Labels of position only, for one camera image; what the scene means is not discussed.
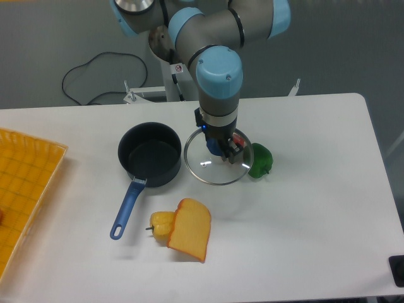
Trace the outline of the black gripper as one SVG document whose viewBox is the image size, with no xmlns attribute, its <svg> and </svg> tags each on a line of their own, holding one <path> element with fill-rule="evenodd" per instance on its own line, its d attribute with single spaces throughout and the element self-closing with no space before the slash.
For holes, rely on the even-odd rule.
<svg viewBox="0 0 404 303">
<path fill-rule="evenodd" d="M 237 125 L 237 109 L 224 116 L 214 116 L 198 107 L 194 115 L 196 125 L 202 129 L 206 140 L 217 142 L 224 162 L 228 159 L 231 164 L 244 161 L 244 148 L 239 148 L 233 142 L 233 133 Z"/>
</svg>

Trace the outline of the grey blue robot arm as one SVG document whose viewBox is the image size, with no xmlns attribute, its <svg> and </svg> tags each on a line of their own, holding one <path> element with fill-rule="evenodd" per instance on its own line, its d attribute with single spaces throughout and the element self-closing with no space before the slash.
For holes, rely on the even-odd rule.
<svg viewBox="0 0 404 303">
<path fill-rule="evenodd" d="M 165 26 L 181 63 L 198 89 L 198 127 L 210 153 L 231 164 L 242 158 L 234 142 L 240 90 L 244 79 L 237 50 L 268 40 L 291 22 L 288 1 L 228 1 L 227 8 L 206 16 L 196 1 L 111 1 L 125 32 L 142 33 Z"/>
</svg>

